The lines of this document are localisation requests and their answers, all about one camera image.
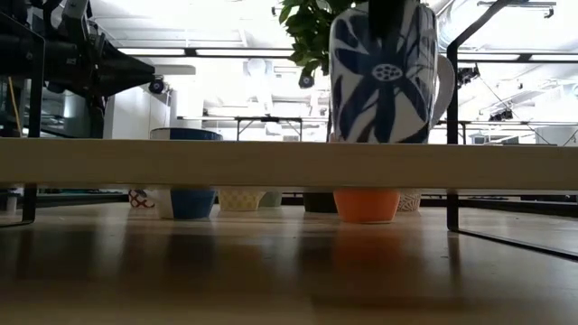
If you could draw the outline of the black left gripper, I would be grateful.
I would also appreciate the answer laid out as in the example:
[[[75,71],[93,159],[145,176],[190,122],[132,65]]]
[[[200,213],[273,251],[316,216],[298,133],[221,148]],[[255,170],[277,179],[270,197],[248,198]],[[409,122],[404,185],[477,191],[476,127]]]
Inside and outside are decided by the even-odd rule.
[[[88,41],[90,95],[110,97],[155,80],[154,66],[119,51],[97,26],[89,27]],[[105,60],[106,81],[102,74]]]

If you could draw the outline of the white mug blue flower print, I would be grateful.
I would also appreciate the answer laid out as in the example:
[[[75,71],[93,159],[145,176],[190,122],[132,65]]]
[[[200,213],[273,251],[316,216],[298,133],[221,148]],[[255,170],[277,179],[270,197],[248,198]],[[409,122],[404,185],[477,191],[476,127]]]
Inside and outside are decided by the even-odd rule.
[[[336,142],[425,144],[456,89],[436,15],[421,0],[406,0],[383,39],[370,34],[368,0],[346,9],[331,24],[329,57]]]

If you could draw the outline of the blue mug white handle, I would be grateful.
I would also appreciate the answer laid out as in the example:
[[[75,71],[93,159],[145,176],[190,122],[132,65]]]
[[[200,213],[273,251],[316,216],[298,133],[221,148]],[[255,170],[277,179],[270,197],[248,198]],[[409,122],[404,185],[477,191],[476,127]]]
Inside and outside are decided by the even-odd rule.
[[[150,132],[154,140],[222,141],[223,136],[208,130],[182,127],[162,127]],[[210,216],[214,190],[147,190],[160,218],[194,220]]]

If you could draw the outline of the white mug yellow lattice print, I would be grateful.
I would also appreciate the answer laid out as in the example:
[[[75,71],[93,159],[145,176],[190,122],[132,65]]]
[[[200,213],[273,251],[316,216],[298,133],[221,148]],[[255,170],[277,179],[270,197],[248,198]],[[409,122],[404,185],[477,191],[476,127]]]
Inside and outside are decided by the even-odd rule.
[[[224,211],[255,211],[264,196],[264,191],[257,190],[219,190],[219,205]]]

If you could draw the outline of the green potted plant black pot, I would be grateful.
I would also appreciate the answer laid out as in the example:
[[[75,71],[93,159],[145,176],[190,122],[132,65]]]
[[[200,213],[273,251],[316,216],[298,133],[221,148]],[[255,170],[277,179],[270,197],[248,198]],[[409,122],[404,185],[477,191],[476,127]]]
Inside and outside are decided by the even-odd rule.
[[[329,42],[331,23],[353,4],[363,0],[282,0],[278,22],[293,39],[293,53],[289,60],[302,68],[299,86],[313,79],[320,69],[324,76],[330,72]]]

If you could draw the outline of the black framed background table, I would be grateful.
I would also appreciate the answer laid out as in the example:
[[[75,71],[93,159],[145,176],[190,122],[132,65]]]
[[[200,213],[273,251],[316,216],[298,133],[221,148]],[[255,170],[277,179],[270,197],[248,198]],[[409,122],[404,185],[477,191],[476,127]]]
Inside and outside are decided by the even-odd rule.
[[[230,141],[324,142],[327,117],[177,116],[186,126],[215,131]]]

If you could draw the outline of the wooden shelf riser black legs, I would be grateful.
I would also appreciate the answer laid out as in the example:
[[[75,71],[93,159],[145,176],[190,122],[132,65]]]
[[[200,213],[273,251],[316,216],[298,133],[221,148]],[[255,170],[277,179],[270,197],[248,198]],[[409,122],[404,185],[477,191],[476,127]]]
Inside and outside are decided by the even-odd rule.
[[[0,138],[0,188],[578,191],[578,147]]]

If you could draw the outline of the black table frame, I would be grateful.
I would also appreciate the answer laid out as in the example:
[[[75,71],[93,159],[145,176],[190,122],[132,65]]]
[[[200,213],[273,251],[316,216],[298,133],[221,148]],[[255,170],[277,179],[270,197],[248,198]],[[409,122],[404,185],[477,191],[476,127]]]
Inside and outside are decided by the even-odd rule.
[[[128,203],[129,195],[115,192],[38,194],[36,207],[50,208],[118,202]],[[323,199],[320,193],[307,193],[305,199],[302,196],[291,195],[282,197],[279,202],[282,206],[304,206],[308,212],[336,212],[335,204]],[[578,203],[576,202],[468,198],[460,199],[460,207],[578,218]]]

